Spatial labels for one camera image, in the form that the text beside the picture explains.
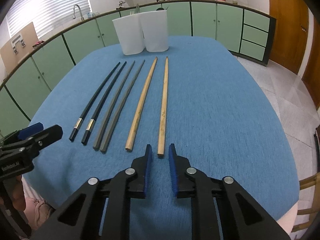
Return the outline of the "left hand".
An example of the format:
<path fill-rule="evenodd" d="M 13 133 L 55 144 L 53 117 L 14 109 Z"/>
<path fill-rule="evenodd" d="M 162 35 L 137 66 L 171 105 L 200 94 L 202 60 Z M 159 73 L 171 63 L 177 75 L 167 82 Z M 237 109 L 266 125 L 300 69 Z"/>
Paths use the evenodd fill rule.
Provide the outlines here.
<path fill-rule="evenodd" d="M 23 191 L 22 175 L 16 176 L 11 191 L 11 200 L 13 207 L 18 211 L 24 211 L 26 208 L 25 196 Z"/>

